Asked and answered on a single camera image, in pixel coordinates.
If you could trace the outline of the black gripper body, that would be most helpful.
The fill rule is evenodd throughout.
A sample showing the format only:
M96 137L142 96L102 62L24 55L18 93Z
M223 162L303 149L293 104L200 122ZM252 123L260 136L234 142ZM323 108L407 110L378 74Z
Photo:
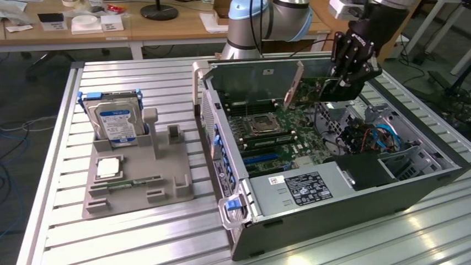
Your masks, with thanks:
M409 9L397 9L382 4L367 4L359 20L349 22L349 29L374 43L379 55L383 45L393 39L399 26L409 15Z

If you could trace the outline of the graphics card with metal bracket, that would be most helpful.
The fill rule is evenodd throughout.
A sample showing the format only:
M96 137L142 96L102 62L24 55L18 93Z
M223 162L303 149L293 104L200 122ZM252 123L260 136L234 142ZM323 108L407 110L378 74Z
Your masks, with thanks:
M283 99L285 109L318 102L349 101L361 94L365 81L347 84L337 77L305 77L305 70L305 63L297 61L294 80Z

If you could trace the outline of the silver disk bay cage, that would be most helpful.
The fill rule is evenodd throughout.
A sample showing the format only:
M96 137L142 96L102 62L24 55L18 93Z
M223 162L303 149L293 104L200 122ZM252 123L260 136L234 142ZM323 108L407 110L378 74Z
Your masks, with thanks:
M359 95L354 100L321 102L317 104L317 128L335 134L335 139L345 144L383 142L387 146L398 142L398 133L391 124L395 110L389 102L379 102Z

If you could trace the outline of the black stand equipment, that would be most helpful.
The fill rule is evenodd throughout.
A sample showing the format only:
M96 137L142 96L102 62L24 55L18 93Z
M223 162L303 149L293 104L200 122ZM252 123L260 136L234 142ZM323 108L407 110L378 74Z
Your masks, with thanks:
M439 92L433 94L438 96L438 102L434 104L454 120L471 126L471 89L462 88L465 80L471 74L471 63L454 83L450 83L438 71L429 71L429 74L429 82L437 83L442 88Z

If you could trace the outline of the green motherboard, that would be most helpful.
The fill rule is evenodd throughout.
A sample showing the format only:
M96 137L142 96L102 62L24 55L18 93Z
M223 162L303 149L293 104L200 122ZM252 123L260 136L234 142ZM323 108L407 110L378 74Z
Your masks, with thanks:
M327 139L333 133L327 130L319 131L315 128L315 111L306 107L283 108L282 100L270 99L259 102L235 102L224 107L227 121L240 151L242 160L248 157L275 153L279 155L281 164L276 167L246 166L250 177L259 177L267 174L279 173L302 166L318 165L343 151L341 143ZM281 131L254 135L247 118L251 115L274 113L281 125ZM247 149L243 147L244 139L252 137L297 135L298 139L283 145L271 145L260 148Z

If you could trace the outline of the metal CPU socket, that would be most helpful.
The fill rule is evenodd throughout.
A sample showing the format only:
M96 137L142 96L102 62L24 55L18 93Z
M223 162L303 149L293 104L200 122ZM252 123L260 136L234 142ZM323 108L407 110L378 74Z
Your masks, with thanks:
M254 135L274 133L282 130L274 113L251 115L247 118L247 123Z

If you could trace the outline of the installed RAM stick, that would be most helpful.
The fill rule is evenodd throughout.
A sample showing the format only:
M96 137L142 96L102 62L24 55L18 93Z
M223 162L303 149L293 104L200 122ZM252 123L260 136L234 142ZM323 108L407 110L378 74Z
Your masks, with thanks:
M243 147L247 149L260 148L271 145L290 144L298 139L297 135L281 135L281 136L266 136L252 137L244 139Z

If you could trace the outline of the white paper stack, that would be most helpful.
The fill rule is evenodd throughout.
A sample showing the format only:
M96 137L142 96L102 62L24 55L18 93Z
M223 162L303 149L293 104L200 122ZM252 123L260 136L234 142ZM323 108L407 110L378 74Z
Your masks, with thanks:
M227 33L228 26L218 24L216 17L212 13L200 13L199 17L200 17L204 29L210 34Z

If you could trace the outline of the long PCIe expansion slot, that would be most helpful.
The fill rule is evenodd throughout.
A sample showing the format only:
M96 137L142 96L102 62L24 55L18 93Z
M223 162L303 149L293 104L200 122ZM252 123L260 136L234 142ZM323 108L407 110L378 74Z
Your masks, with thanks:
M264 155L258 155L254 157L248 157L243 159L244 164L251 164L251 163L259 163L259 162L266 162L271 161L279 158L279 155L275 153L268 153Z
M256 166L256 167L276 167L281 164L279 159L272 159L271 157L254 157L244 160L246 166Z

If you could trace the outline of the grey power supply unit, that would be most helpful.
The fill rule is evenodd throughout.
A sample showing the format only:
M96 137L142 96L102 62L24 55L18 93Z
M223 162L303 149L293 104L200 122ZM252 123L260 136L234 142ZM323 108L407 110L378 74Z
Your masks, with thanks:
M250 179L251 195L266 217L337 202L354 195L357 180L337 162Z

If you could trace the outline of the black round lamp base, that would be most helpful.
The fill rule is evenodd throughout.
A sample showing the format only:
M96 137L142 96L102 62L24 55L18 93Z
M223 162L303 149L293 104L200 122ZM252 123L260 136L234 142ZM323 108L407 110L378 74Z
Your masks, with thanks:
M167 21L175 19L179 12L175 7L162 4L160 0L155 0L155 4L142 7L140 14L150 20Z

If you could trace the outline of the open black PC case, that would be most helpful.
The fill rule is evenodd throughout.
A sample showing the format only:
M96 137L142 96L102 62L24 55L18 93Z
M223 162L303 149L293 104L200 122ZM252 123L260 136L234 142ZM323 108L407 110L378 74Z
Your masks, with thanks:
M232 260L260 257L295 243L406 212L430 193L453 183L471 170L471 163L446 141L450 137L454 142L463 142L458 133L450 129L434 130L425 121L434 117L434 112L401 85L393 83L387 75L381 75L366 82L359 95L365 95L375 103L379 98L390 103L397 113L391 124L398 133L398 142L390 146L383 142L366 140L359 144L345 144L335 139L333 133L327 139L335 139L343 146L343 151L323 163L335 162L334 159L343 155L379 155L419 146L437 159L443 170L355 191L354 195L337 202L299 209L285 215L263 216L251 195L252 177L246 170L224 107L228 103L270 99L283 102L297 72L297 61L306 65L305 77L330 77L331 62L323 55L200 61L208 61L211 70L199 81L202 95L198 97L199 105L195 108L216 199L219 202L222 198L242 191L248 196L252 209L252 221L248 224L232 230L224 228Z

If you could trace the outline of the plain white labelled box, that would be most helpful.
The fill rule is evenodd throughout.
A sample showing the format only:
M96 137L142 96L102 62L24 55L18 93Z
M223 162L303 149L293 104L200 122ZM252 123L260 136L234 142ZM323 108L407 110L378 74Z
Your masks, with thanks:
M100 23L104 32L124 30L124 24L120 15L103 15L100 17Z

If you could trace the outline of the grey parts rack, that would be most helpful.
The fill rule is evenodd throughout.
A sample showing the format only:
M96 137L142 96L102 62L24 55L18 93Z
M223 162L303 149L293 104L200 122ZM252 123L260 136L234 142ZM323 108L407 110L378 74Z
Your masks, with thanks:
M84 219L130 213L194 199L194 184L184 135L178 125L166 131L155 130L159 120L156 108L143 111L148 125L147 135L138 137L138 144L114 148L108 140L92 142L88 179L83 201ZM98 161L104 158L120 159L120 172L116 177L96 180ZM146 185L110 190L107 184L155 178Z

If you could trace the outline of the hard disk with blue rails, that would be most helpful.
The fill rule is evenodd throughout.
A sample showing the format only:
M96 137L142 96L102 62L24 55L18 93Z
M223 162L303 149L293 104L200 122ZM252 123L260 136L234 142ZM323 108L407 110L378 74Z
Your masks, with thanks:
M92 124L95 139L108 140L112 147L136 145L138 137L148 134L142 116L142 91L78 92L76 97Z

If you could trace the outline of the white box with round insert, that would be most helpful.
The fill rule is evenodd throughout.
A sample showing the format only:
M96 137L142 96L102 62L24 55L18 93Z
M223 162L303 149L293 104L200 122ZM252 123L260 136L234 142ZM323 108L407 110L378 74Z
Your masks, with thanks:
M79 15L72 19L72 34L102 33L102 22L94 15Z

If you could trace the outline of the loose green RAM stick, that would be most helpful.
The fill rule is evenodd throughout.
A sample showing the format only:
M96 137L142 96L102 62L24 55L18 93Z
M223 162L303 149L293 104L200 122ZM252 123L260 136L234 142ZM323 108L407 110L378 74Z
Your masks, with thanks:
M155 178L143 178L143 179L128 180L128 181L116 181L116 182L108 183L106 186L110 190L134 188L134 187L140 187L140 186L146 185L152 180L155 180Z

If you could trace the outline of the CPU with silver lid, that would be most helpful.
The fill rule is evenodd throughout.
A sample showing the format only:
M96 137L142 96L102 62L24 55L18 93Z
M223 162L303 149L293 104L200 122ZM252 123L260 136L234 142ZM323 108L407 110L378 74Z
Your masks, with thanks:
M98 161L96 166L96 180L112 178L119 175L120 172L120 159L116 157L104 158Z

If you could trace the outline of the wooden desk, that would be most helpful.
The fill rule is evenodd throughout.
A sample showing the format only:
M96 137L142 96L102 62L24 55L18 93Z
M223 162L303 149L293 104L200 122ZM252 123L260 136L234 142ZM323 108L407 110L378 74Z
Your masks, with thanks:
M178 9L178 18L162 22L146 19L140 15L140 9L150 3L123 2L120 5L127 9L123 18L124 30L74 35L70 29L46 31L38 21L39 14L68 10L62 1L31 2L26 7L26 13L36 21L32 29L11 33L7 30L12 25L11 22L0 21L0 52L126 47L131 49L134 59L140 60L144 46L226 42L227 34L208 33L200 19L202 13L212 12L210 4L180 3L171 0L164 0L163 3Z

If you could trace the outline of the white box with black lid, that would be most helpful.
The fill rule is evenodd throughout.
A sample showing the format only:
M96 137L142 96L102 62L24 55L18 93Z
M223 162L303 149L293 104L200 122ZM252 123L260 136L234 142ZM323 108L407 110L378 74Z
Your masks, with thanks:
M68 29L63 13L40 13L38 17L44 31Z

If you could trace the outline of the black office chair base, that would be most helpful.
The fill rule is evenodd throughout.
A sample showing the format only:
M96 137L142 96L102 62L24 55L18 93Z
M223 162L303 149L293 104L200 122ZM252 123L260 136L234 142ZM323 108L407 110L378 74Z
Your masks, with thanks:
M104 56L111 55L111 51L107 48L102 48L100 52L102 52L102 55L104 55ZM26 52L26 51L20 52L20 56L23 59L32 58L31 52ZM67 51L67 50L52 50L52 51L46 52L46 54L40 57L40 59L38 59L38 61L26 70L26 80L28 82L35 82L38 80L35 72L54 57L58 57L58 56L64 57L70 62L76 61L75 58L72 57L72 55L70 54L70 51Z

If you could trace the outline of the clear plastic bag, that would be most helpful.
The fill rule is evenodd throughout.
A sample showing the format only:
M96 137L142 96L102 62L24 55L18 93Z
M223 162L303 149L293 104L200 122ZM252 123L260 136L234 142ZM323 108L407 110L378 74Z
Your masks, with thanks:
M35 20L26 14L27 3L0 0L0 19L6 18L15 26L32 25Z

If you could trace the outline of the silver disk bay bracket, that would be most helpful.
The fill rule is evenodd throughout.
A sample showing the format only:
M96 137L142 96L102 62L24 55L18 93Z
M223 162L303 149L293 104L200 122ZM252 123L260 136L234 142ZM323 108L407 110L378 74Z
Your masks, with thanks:
M405 181L443 170L431 154L419 146L395 153L381 153L379 160L394 179Z

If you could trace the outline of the black plastic air duct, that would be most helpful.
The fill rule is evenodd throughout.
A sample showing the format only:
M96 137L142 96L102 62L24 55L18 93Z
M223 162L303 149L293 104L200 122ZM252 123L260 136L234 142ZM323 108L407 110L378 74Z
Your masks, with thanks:
M339 168L347 172L354 180L353 187L357 191L379 187L397 182L382 166L379 156L373 153L343 155L337 157Z

